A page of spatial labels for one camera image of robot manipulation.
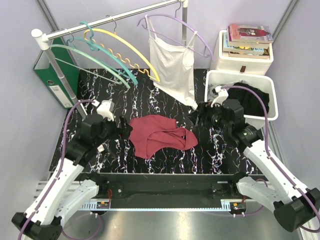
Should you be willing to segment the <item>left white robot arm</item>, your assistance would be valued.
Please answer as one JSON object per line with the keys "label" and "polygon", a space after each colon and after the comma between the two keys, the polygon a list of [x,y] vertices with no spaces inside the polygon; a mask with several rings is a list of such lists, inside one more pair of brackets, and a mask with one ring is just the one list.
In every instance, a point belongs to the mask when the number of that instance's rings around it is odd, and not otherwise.
{"label": "left white robot arm", "polygon": [[16,212],[11,221],[23,236],[32,240],[56,240],[63,225],[89,199],[103,198],[109,193],[107,177],[93,172],[71,195],[65,194],[73,181],[98,152],[104,151],[108,140],[127,139],[132,131],[124,116],[120,125],[98,113],[82,121],[70,141],[64,141],[58,165],[42,192],[24,212]]}

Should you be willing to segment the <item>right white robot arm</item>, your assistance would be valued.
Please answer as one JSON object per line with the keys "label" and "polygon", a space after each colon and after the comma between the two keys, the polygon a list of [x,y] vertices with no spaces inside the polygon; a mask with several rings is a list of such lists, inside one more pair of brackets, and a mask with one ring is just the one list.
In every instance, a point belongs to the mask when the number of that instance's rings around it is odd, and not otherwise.
{"label": "right white robot arm", "polygon": [[188,115],[194,125],[222,130],[225,137],[242,151],[263,173],[272,188],[262,185],[246,173],[237,173],[227,185],[232,198],[247,196],[270,210],[288,232],[302,228],[319,217],[320,191],[298,180],[270,150],[260,129],[246,123],[244,109],[236,99],[222,103],[202,102]]}

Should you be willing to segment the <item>dark red tank top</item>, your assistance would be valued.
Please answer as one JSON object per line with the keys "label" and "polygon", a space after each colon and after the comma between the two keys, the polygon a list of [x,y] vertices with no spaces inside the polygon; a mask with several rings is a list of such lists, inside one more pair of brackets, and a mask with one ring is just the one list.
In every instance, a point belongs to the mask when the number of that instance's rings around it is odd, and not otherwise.
{"label": "dark red tank top", "polygon": [[163,148],[186,151],[198,145],[195,134],[177,127],[177,121],[172,118],[152,114],[134,118],[129,125],[132,127],[129,140],[138,158],[150,159]]}

